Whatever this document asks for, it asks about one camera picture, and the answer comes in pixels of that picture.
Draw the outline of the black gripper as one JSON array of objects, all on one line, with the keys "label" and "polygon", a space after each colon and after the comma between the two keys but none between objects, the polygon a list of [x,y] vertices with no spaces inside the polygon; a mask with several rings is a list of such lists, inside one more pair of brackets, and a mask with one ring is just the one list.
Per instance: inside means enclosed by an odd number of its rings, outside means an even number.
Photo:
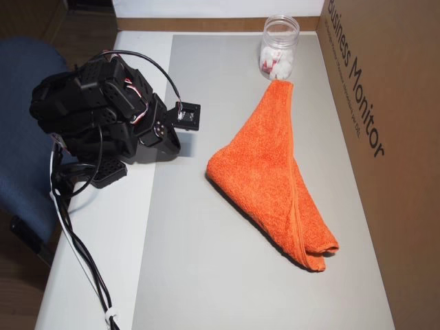
[{"label": "black gripper", "polygon": [[167,113],[160,97],[153,94],[146,114],[135,125],[135,136],[146,147],[160,149],[168,155],[178,155],[181,144]]}]

